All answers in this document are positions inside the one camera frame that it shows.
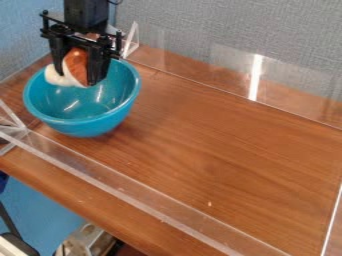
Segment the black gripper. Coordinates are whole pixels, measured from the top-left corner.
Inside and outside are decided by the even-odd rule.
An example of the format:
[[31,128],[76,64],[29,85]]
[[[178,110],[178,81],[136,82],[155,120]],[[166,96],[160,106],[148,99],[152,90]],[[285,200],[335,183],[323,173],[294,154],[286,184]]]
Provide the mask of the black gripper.
[[55,70],[63,73],[63,59],[74,47],[88,50],[87,81],[96,85],[108,73],[110,7],[123,0],[63,0],[63,12],[43,10],[41,37],[49,42]]

